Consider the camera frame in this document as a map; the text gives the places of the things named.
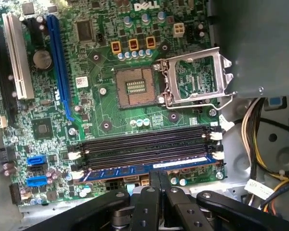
capacitor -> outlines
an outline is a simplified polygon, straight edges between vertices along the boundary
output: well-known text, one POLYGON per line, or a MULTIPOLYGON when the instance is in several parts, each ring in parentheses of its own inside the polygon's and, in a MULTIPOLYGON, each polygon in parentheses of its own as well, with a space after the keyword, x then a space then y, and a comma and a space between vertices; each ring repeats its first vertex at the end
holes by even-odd
POLYGON ((143 126, 143 124, 144 124, 144 121, 142 119, 137 119, 137 122, 136 122, 137 127, 140 128, 143 126))
POLYGON ((40 70, 49 70, 53 60, 51 55, 46 50, 38 50, 33 55, 33 62, 36 68, 40 70))
POLYGON ((15 167, 15 163, 14 162, 6 163, 2 167, 3 167, 4 170, 8 170, 10 168, 15 167))
POLYGON ((143 15, 141 15, 141 20, 143 24, 145 25, 148 25, 150 23, 150 17, 147 13, 144 13, 143 15))
POLYGON ((56 180, 56 179, 58 179, 60 176, 62 176, 62 172, 56 171, 55 173, 53 173, 52 179, 53 179, 53 180, 56 180))
POLYGON ((163 23, 165 22, 165 20, 166 20, 166 13, 163 11, 158 12, 158 21, 160 23, 163 23))
POLYGON ((36 18, 36 20, 37 20, 38 23, 43 23, 44 22, 44 18, 42 16, 38 16, 36 18))
POLYGON ((83 106, 81 106, 81 105, 76 105, 76 106, 74 107, 74 111, 75 111, 75 112, 82 112, 82 110, 83 110, 83 106))
POLYGON ((150 56, 152 56, 152 51, 150 49, 146 49, 145 54, 146 54, 146 56, 150 57, 150 56))
POLYGON ((185 185, 187 185, 187 180, 185 178, 181 178, 180 181, 179 181, 179 184, 181 186, 185 186, 185 185))
POLYGON ((86 193, 84 190, 82 190, 82 191, 79 193, 79 196, 80 196, 81 198, 84 198, 84 197, 87 196, 87 193, 86 193))
POLYGON ((173 184, 173 185, 176 185, 176 184, 178 183, 178 178, 172 177, 172 178, 170 179, 170 183, 173 184))
POLYGON ((106 95, 106 93, 107 93, 106 88, 100 88, 100 94, 101 95, 106 95))
POLYGON ((118 54, 118 59, 119 59, 120 61, 124 61, 124 60, 125 60, 125 57, 124 57, 123 53, 119 53, 119 54, 118 54))
POLYGON ((131 56, 132 56, 134 59, 138 59, 138 52, 137 52, 137 51, 132 51, 131 56))
POLYGON ((145 57, 145 52, 144 52, 144 50, 139 50, 139 51, 138 51, 138 55, 139 55, 140 58, 144 58, 144 57, 145 57))
POLYGON ((144 119, 144 126, 149 126, 150 125, 150 119, 145 118, 144 119))
POLYGON ((37 201, 36 201, 35 199, 31 199, 30 204, 31 204, 31 205, 36 205, 36 204, 37 204, 37 201))
POLYGON ((29 188, 29 187, 24 187, 24 188, 22 188, 22 189, 19 190, 19 193, 20 193, 21 195, 25 195, 26 193, 28 193, 28 192, 30 192, 30 191, 31 191, 31 188, 29 188))
POLYGON ((130 53, 130 52, 125 52, 125 53, 124 53, 124 57, 125 57, 126 59, 131 59, 131 53, 130 53))
POLYGON ((6 177, 8 177, 8 176, 10 176, 11 174, 14 174, 14 173, 16 173, 16 172, 17 172, 17 168, 16 168, 16 167, 13 167, 13 168, 11 168, 11 169, 5 170, 3 174, 4 174, 6 177))
POLYGON ((124 25, 127 27, 131 27, 133 25, 133 22, 131 20, 131 17, 125 16, 123 19, 124 25))
POLYGON ((45 176, 46 176, 47 178, 52 177, 52 175, 53 175, 53 173, 54 173, 55 171, 56 171, 55 169, 50 168, 50 169, 46 172, 45 176))
POLYGON ((132 126, 132 127, 135 127, 136 125, 137 125, 137 121, 136 120, 131 120, 130 121, 130 125, 132 126))

integrated circuit chip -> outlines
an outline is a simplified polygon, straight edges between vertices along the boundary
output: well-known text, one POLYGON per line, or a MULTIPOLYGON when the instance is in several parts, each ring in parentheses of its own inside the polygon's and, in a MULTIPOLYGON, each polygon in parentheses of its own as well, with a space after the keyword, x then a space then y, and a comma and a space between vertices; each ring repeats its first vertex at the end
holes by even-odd
POLYGON ((155 103, 155 87, 151 68, 137 68, 116 72, 120 108, 155 103))
POLYGON ((31 121, 34 138, 40 139, 51 139, 53 137, 53 128, 50 118, 34 119, 31 121))
POLYGON ((90 42, 93 40, 93 32, 90 20, 76 22, 76 28, 79 42, 90 42))

black wire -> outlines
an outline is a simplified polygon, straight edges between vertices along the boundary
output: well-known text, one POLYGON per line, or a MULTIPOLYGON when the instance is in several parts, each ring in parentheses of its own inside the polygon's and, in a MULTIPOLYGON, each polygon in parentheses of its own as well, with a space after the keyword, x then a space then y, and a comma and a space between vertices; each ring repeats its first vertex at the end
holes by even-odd
POLYGON ((283 193, 286 193, 289 191, 289 183, 287 183, 286 185, 281 186, 279 189, 277 189, 273 194, 271 194, 265 201, 263 201, 260 204, 260 208, 264 209, 265 205, 270 203, 272 200, 274 200, 275 198, 277 198, 278 196, 280 196, 283 193))

screw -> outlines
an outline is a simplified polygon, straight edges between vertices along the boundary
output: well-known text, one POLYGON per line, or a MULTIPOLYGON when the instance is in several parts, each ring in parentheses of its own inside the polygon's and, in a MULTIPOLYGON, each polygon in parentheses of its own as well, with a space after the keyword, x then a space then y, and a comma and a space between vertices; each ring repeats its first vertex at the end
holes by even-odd
POLYGON ((153 65, 153 69, 158 71, 160 69, 160 65, 159 64, 154 64, 153 65))
POLYGON ((208 193, 208 192, 205 192, 202 196, 205 197, 205 198, 212 197, 211 193, 208 193))
POLYGON ((212 117, 214 117, 214 116, 217 115, 217 111, 216 111, 215 109, 211 109, 211 110, 209 111, 209 115, 212 116, 212 117))
POLYGON ((170 191, 173 192, 173 193, 175 193, 175 192, 177 193, 179 190, 176 189, 176 188, 172 188, 172 189, 170 189, 170 191))
POLYGON ((68 130, 68 134, 70 135, 70 136, 75 136, 76 135, 76 129, 75 128, 70 128, 69 130, 68 130))
POLYGON ((117 195, 116 195, 116 197, 123 197, 124 196, 124 193, 121 193, 121 192, 119 192, 117 195))
POLYGON ((155 191, 155 189, 154 188, 148 188, 148 189, 146 189, 148 192, 154 192, 155 191))
POLYGON ((223 179, 223 173, 222 172, 216 173, 216 178, 219 180, 223 179))
POLYGON ((258 91, 259 91, 259 93, 262 95, 262 94, 263 94, 263 91, 264 91, 263 87, 259 87, 258 91))

blue ram module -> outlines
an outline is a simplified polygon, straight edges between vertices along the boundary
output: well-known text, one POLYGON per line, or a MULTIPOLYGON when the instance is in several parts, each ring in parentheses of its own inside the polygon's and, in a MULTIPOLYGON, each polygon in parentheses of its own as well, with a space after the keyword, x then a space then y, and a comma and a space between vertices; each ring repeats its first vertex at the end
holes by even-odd
POLYGON ((47 16, 47 27, 50 35, 50 45, 53 54, 54 68, 60 93, 60 100, 64 105, 67 119, 74 121, 70 110, 71 95, 69 92, 68 74, 60 36, 59 20, 54 15, 47 16))
POLYGON ((218 163, 210 155, 206 156, 194 156, 189 158, 181 158, 172 161, 164 161, 152 164, 116 167, 110 169, 103 169, 97 171, 91 171, 80 179, 80 182, 92 181, 92 180, 107 180, 112 178, 129 177, 133 175, 148 174, 150 170, 165 170, 171 171, 181 168, 196 167, 202 165, 210 165, 218 163))
POLYGON ((28 187, 40 187, 47 185, 47 177, 39 176, 39 177, 30 177, 26 180, 28 187))
POLYGON ((27 165, 42 165, 46 163, 46 156, 45 155, 36 155, 33 157, 27 158, 27 165))

